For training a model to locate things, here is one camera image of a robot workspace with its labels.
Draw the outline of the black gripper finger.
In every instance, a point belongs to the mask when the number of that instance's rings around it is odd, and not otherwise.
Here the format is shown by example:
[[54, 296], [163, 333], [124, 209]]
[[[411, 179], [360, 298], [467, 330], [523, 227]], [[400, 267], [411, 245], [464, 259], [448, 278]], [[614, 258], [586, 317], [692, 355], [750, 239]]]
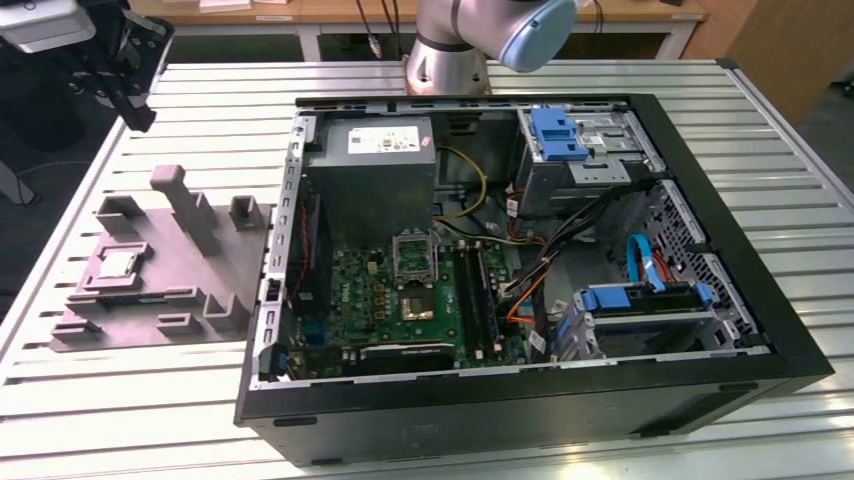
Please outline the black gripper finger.
[[156, 118], [147, 101], [152, 85], [164, 71], [173, 35], [172, 24], [160, 18], [125, 18], [117, 53], [125, 107], [119, 112], [127, 126], [135, 131], [147, 132]]

